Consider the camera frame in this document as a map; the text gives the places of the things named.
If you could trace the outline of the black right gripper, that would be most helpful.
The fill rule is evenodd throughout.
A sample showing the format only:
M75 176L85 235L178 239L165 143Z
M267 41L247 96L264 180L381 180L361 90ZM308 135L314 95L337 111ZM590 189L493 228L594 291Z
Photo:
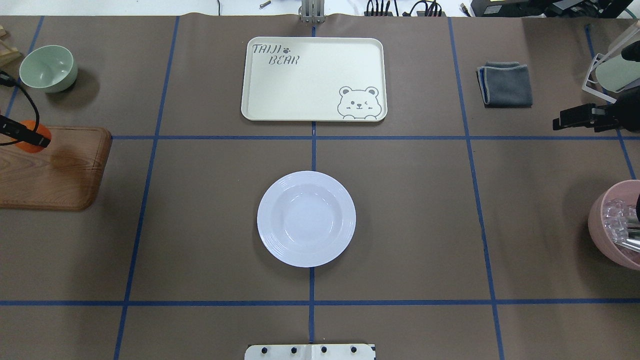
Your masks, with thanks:
M595 133L615 129L640 132L640 90L622 92L613 104L598 107L596 104L582 104L560 111L552 121L552 129L569 128L594 128Z

